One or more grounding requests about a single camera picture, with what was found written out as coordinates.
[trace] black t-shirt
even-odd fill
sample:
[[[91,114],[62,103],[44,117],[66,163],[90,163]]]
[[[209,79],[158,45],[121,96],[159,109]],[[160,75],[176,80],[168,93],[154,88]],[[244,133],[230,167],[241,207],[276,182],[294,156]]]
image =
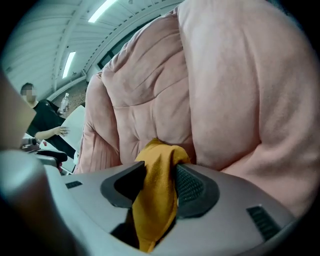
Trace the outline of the black t-shirt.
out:
[[[65,121],[64,118],[57,114],[59,108],[47,99],[40,100],[33,109],[36,111],[36,115],[27,130],[27,133],[32,137],[38,132],[61,126]],[[74,158],[75,150],[60,136],[54,135],[46,139],[46,141],[56,149],[65,152],[69,157]]]

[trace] gray plastic device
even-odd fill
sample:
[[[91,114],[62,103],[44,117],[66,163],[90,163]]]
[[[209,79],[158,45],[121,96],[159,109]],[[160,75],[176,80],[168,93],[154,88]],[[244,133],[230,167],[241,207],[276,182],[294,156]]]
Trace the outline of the gray plastic device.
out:
[[[143,162],[68,176],[21,151],[1,151],[0,162],[1,195],[57,254],[146,255],[111,235],[141,189]],[[285,207],[244,179],[192,164],[172,172],[179,197],[176,222],[151,255],[264,255],[295,227]],[[30,201],[41,217],[30,217]],[[65,246],[55,240],[59,232],[70,241]]]

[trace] man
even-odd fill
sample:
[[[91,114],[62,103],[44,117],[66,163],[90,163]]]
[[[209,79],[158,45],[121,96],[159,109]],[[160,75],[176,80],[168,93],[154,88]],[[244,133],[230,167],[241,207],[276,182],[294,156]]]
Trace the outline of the man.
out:
[[[24,84],[20,94],[36,111],[27,133],[38,140],[46,140],[73,159],[75,150],[60,137],[68,133],[68,129],[61,126],[65,119],[59,116],[60,109],[47,99],[37,101],[36,90],[32,83]]]

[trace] yellow cloth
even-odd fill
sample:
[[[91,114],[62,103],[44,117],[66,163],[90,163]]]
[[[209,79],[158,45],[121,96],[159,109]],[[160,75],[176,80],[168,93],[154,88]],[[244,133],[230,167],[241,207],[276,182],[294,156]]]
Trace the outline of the yellow cloth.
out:
[[[132,214],[139,249],[150,253],[177,213],[177,194],[171,168],[190,163],[180,146],[163,144],[154,138],[135,159],[144,161],[146,177],[143,189],[132,205]]]

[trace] ceiling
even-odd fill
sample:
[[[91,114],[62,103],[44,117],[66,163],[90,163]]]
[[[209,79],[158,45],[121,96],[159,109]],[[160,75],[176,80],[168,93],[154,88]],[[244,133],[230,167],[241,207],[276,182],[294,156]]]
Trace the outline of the ceiling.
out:
[[[7,41],[1,65],[20,90],[35,85],[45,98],[91,67],[136,27],[172,10],[183,0],[117,0],[95,23],[89,18],[106,0],[41,0],[20,21]],[[76,52],[68,76],[62,74]]]

